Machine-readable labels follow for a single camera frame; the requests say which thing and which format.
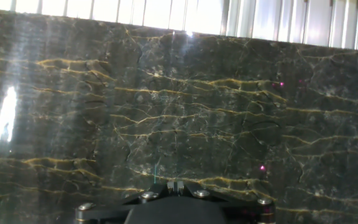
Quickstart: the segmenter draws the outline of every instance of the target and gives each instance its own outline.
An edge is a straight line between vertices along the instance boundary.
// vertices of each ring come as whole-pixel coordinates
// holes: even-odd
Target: crack in marble
[[[87,194],[83,194],[83,193],[79,193],[79,192],[68,193],[65,190],[47,190],[47,189],[40,189],[38,187],[26,187],[26,186],[23,186],[21,184],[15,183],[15,182],[0,182],[0,184],[15,185],[18,188],[20,188],[21,190],[25,190],[25,191],[45,192],[48,194],[68,194],[68,195],[80,195],[82,197],[92,197],[92,195],[87,195]]]
[[[292,154],[292,155],[296,156],[296,157],[306,157],[306,158],[312,159],[312,158],[316,158],[316,157],[321,158],[323,156],[330,155],[330,154],[357,154],[358,155],[358,152],[352,151],[352,150],[343,150],[343,151],[324,152],[319,155],[299,155],[299,154]]]
[[[276,209],[285,212],[294,212],[294,213],[333,213],[333,214],[350,215],[350,216],[358,215],[355,213],[342,212],[342,211],[330,210],[330,209],[310,210],[310,209],[302,209],[302,208],[283,208],[283,207],[276,207]]]
[[[312,142],[309,142],[309,141],[306,141],[306,140],[303,140],[302,138],[299,138],[298,136],[289,136],[289,135],[285,135],[283,134],[282,135],[283,138],[292,138],[292,139],[296,139],[298,140],[299,142],[302,142],[304,144],[307,144],[307,145],[312,145],[316,142],[319,142],[319,141],[325,141],[325,140],[334,140],[334,139],[358,139],[358,136],[330,136],[330,137],[324,137],[324,138],[318,138]],[[299,147],[293,147],[292,149],[298,149],[300,147],[303,147],[303,146],[299,146]]]
[[[96,162],[95,160],[92,159],[85,159],[85,158],[78,158],[78,159],[56,159],[56,158],[51,158],[51,157],[41,157],[41,158],[32,158],[32,159],[13,159],[13,158],[0,158],[0,161],[17,161],[17,162],[21,162],[24,164],[33,164],[35,162],[42,162],[42,161],[49,161],[52,163],[57,164],[58,162],[68,162],[68,163],[72,163],[72,162],[81,162],[81,161],[86,161],[86,162]]]
[[[336,198],[336,197],[331,197],[331,196],[328,196],[328,195],[321,195],[321,194],[314,194],[312,192],[309,192],[305,189],[301,189],[301,188],[298,188],[298,187],[289,187],[289,189],[295,189],[295,190],[300,190],[302,192],[305,192],[309,195],[312,195],[313,197],[316,197],[316,198],[326,198],[326,199],[329,199],[329,200],[335,200],[335,201],[338,201],[338,202],[344,202],[344,203],[358,203],[358,199],[352,199],[352,198]]]
[[[146,92],[146,93],[172,93],[172,94],[178,94],[178,95],[184,95],[184,96],[200,96],[198,94],[190,94],[190,93],[184,93],[180,91],[173,91],[173,90],[139,90],[139,89],[131,89],[131,88],[121,88],[121,87],[115,87],[115,90],[121,90],[121,91],[129,91],[129,92]]]

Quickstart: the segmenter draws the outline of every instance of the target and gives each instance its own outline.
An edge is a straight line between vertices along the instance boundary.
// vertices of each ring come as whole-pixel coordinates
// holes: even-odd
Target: corrugated metal wall
[[[0,0],[0,9],[358,49],[358,0]]]

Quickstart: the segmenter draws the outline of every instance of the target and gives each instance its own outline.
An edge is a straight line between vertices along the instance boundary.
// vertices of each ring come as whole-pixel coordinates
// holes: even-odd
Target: screw head
[[[197,197],[207,197],[207,196],[209,196],[209,192],[207,190],[197,190],[196,192],[194,192],[194,194]]]
[[[272,203],[272,199],[260,198],[260,199],[258,199],[258,203],[261,205],[268,205],[268,204]]]
[[[141,197],[144,199],[152,199],[158,197],[158,194],[154,192],[144,192]]]
[[[88,210],[88,209],[91,209],[91,208],[93,208],[93,207],[95,207],[96,205],[94,204],[94,203],[84,203],[84,204],[82,204],[82,205],[80,205],[79,207],[78,207],[78,209],[79,210],[81,210],[81,211],[84,211],[84,210]]]

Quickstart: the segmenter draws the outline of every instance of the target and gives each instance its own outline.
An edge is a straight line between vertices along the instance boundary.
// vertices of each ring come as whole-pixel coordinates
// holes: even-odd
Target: black marble
[[[173,179],[358,223],[353,50],[0,11],[0,130],[0,223]]]

